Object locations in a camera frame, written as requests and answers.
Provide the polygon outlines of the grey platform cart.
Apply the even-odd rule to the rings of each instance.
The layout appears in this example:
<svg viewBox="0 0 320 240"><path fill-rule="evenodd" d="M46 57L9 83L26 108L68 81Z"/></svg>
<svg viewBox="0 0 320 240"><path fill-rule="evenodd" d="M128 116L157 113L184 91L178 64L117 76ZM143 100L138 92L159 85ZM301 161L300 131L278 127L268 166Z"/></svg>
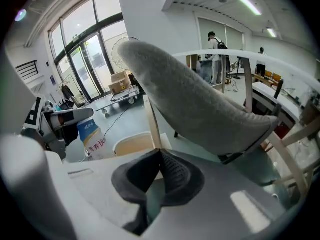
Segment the grey platform cart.
<svg viewBox="0 0 320 240"><path fill-rule="evenodd" d="M138 86L134 85L118 94L109 94L103 98L94 101L90 107L95 112L101 112L105 118L108 118L110 114L108 113L108 108L116 104L128 102L130 105L134 104L138 95L140 94L140 89Z"/></svg>

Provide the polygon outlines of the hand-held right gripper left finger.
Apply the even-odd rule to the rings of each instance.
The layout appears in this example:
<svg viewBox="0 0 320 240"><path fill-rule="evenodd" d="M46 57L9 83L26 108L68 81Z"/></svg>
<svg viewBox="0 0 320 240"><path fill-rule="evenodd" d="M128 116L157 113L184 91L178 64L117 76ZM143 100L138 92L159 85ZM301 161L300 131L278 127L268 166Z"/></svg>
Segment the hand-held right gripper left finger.
<svg viewBox="0 0 320 240"><path fill-rule="evenodd" d="M112 184L113 172L148 150L93 160L63 163L47 152L53 186L76 237L140 237L148 227L146 208L125 201Z"/></svg>

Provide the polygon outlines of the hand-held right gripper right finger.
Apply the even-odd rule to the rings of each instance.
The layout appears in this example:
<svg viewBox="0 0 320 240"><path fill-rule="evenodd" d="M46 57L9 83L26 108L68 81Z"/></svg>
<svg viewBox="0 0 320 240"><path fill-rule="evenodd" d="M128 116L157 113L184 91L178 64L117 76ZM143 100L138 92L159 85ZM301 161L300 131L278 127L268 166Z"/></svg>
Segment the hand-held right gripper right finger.
<svg viewBox="0 0 320 240"><path fill-rule="evenodd" d="M149 226L151 240L271 240L292 212L235 168L172 151L198 167L202 190L187 204L163 207Z"/></svg>

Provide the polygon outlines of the small white desk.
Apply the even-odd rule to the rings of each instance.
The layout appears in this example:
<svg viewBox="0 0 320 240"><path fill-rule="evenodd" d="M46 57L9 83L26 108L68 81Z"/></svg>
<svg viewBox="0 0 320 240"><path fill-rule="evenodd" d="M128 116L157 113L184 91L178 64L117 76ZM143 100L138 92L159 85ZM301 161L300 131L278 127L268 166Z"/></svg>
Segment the small white desk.
<svg viewBox="0 0 320 240"><path fill-rule="evenodd" d="M273 88L268 87L267 85L261 82L253 83L252 90L255 91L256 93L261 94L263 97L266 97L275 103L281 104L283 110L289 116L291 116L296 122L300 121L300 116L301 116L300 109L284 95L279 94L277 98L274 98L276 91Z"/></svg>

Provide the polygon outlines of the large cardboard box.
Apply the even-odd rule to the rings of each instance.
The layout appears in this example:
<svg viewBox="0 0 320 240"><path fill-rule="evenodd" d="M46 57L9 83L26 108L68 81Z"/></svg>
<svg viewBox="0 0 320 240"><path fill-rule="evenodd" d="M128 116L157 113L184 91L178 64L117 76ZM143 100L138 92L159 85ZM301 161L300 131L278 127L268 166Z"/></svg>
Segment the large cardboard box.
<svg viewBox="0 0 320 240"><path fill-rule="evenodd" d="M123 78L118 81L113 82L111 85L108 86L109 90L113 95L117 95L124 90L127 90L131 87L131 83L128 79Z"/></svg>

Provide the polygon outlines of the white table with wooden legs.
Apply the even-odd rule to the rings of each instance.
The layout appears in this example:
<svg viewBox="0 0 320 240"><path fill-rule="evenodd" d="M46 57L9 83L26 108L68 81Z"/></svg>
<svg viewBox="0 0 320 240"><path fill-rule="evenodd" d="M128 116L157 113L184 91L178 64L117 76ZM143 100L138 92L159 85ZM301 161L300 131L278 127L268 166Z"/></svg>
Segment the white table with wooden legs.
<svg viewBox="0 0 320 240"><path fill-rule="evenodd" d="M174 54L174 57L181 57L181 56L189 56L190 54L188 53L195 53L195 52L209 52L210 54L213 54L213 50L199 50L199 51L190 51L190 52L185 52L185 53L177 53ZM274 57L261 57L258 56L258 54L249 52L249 51L239 51L239 50L223 50L220 49L218 53L223 53L222 55L222 83L221 84L216 84L212 86L213 89L219 90L221 89L221 92L225 92L225 80L226 80L226 68L227 68L227 63L226 63L226 56L238 56L238 59L243 60L243 66L244 66L244 75L245 75L245 88L246 88L246 100L245 100L245 107L241 107L241 109L244 109L246 112L251 113L252 108L253 108L253 99L254 99L254 93L253 93L253 87L251 86L253 84L252 82L252 73L251 73L251 68L250 68L250 59L257 59L260 61L264 61L265 63L269 64L275 64L277 67L282 67L283 70L286 70L287 72L291 73L294 77L300 78L300 81L304 82L306 85L311 87L314 91L319 91L320 93L320 83L316 81L314 78L311 77L310 74L304 74L304 72L289 63L286 63L282 60L279 60ZM192 62L192 57L196 55L190 55L190 62ZM274 100L274 107L273 110L271 111L271 107L268 107L269 112L274 113L274 115L277 114L277 117L281 121L285 121L285 118L287 118L285 115L282 115L282 117L285 118L280 118L280 114L282 113L281 111L285 111L288 115L288 106L285 105L285 103L281 103L278 101L278 97L280 95L282 86L283 86L283 79L279 81L277 89L274 93L274 97L271 98L270 96L267 96L267 92L263 91L262 94L266 96L268 99L271 101ZM162 143L162 139L160 136L159 132L159 126L158 122L155 116L155 112L153 109L153 105L149 99L148 96L144 97L144 106L146 109L147 113L147 118L150 126L150 134L151 138L153 141L153 145L157 149L162 149L164 147L164 144ZM320 115L315 118L312 122L310 122L308 125L305 125L305 127L301 128L299 131L295 132L292 135L288 135L289 131L286 135L283 136L281 139L275 131L270 133L269 138L269 143L266 144L266 148L268 145L272 145L269 149L264 149L264 153L268 153L269 151L274 148L283 162L286 164L287 168L291 172L290 175L274 180L274 181L269 181L266 183L259 183L259 186L261 187L268 187L271 185L286 185L287 182L293 181L291 184L288 184L286 186L287 191L289 191L291 188L296 188L296 190L292 190L292 196L291 196L291 201L293 200L293 203L299 203L303 198L306 198L309 191L310 187L312 185L313 177L314 175L317 175L318 172L320 172L320 158L308 165L307 167L301 169L299 165L297 164L297 161L293 158L291 152L287 147L301 141L304 138L308 138L309 136L314 136L320 131ZM224 154L218 156L222 164L227 165L238 159L239 157L243 156L246 153L251 153L252 151L243 151L243 152L238 152L234 154Z"/></svg>

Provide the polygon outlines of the round ceiling light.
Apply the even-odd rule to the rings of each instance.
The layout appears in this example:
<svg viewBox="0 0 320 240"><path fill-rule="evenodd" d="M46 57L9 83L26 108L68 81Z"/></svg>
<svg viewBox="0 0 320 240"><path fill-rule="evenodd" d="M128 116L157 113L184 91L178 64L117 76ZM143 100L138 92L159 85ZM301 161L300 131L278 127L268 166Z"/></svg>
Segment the round ceiling light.
<svg viewBox="0 0 320 240"><path fill-rule="evenodd" d="M21 10L19 10L19 12L17 13L14 21L15 21L15 22L20 22L20 21L22 21L22 20L26 17L26 15L27 15L27 10L26 10L26 9L21 9Z"/></svg>

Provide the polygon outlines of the blue-capped plastic bottle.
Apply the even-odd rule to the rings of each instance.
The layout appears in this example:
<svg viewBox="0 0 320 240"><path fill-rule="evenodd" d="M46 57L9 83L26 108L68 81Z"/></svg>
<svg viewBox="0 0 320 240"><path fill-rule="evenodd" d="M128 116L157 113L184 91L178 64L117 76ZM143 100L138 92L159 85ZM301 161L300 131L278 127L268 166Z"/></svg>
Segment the blue-capped plastic bottle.
<svg viewBox="0 0 320 240"><path fill-rule="evenodd" d="M94 119L88 118L77 124L79 137L93 160L107 158L106 138Z"/></svg>

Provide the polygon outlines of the black pedestal fan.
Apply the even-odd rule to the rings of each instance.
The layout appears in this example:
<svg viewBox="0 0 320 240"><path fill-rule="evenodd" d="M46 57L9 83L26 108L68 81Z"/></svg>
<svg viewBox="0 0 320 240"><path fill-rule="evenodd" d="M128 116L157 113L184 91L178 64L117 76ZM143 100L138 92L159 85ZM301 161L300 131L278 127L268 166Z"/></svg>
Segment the black pedestal fan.
<svg viewBox="0 0 320 240"><path fill-rule="evenodd" d="M135 38L135 37L126 36L126 37L120 38L113 45L112 51L111 51L111 57L112 57L112 60L113 60L114 64L118 68L120 68L122 70L129 71L128 66L125 64L125 62L123 61L123 59L119 55L119 47L124 43L130 42L130 41L136 41L136 40L137 40L137 38Z"/></svg>

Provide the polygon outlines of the small cardboard box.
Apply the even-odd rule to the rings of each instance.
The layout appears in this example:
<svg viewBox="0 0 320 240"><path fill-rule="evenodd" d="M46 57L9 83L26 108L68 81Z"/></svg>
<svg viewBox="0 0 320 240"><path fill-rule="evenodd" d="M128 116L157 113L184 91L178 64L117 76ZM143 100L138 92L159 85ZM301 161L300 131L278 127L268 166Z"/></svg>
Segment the small cardboard box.
<svg viewBox="0 0 320 240"><path fill-rule="evenodd" d="M118 82L123 79L127 79L128 81L130 80L126 70L122 70L117 73L114 73L110 77L111 77L112 83Z"/></svg>

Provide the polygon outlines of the brown wooden board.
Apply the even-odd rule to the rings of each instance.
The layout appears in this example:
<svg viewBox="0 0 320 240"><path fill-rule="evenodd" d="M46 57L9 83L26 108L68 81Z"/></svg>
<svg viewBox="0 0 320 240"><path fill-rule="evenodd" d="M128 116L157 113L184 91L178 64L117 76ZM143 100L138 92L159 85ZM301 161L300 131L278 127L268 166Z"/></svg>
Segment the brown wooden board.
<svg viewBox="0 0 320 240"><path fill-rule="evenodd" d="M199 61L199 56L197 54L187 55L186 64L193 71L197 71L197 63Z"/></svg>

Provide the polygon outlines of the grey office chair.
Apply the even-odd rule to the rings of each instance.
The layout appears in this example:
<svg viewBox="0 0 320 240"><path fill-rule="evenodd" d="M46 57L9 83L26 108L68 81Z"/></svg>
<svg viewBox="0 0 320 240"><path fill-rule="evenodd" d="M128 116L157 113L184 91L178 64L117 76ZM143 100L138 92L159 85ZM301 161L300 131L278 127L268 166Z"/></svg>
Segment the grey office chair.
<svg viewBox="0 0 320 240"><path fill-rule="evenodd" d="M274 115L247 112L157 46L131 40L118 53L170 127L223 164L254 153L278 124Z"/></svg>

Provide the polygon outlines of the beige trash bin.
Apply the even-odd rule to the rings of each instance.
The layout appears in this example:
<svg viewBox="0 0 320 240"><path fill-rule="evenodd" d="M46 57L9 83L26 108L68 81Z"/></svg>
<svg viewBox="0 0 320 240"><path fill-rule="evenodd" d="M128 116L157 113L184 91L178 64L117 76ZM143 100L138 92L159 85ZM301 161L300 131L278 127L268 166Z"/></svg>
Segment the beige trash bin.
<svg viewBox="0 0 320 240"><path fill-rule="evenodd" d="M119 140L114 144L112 150L116 157L120 157L145 150L154 150L156 142L156 137L153 137L150 131L146 131Z"/></svg>

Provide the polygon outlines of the blue plastic bag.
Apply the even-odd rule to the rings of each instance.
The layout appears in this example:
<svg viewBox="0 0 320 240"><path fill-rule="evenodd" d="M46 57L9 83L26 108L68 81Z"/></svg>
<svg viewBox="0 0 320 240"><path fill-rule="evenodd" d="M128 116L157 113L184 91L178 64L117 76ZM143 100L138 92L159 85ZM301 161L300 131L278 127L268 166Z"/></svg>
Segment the blue plastic bag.
<svg viewBox="0 0 320 240"><path fill-rule="evenodd" d="M200 62L200 76L208 84L211 84L213 77L213 62L211 60Z"/></svg>

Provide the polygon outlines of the glass entrance door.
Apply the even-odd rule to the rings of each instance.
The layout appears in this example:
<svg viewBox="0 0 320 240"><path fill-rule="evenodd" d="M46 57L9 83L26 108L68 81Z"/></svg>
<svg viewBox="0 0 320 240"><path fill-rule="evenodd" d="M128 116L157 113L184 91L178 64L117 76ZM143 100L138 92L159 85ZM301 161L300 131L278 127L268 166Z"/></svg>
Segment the glass entrance door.
<svg viewBox="0 0 320 240"><path fill-rule="evenodd" d="M111 75L123 71L112 59L116 41L128 37L120 0L81 0L48 31L61 82L71 75L86 102L110 94Z"/></svg>

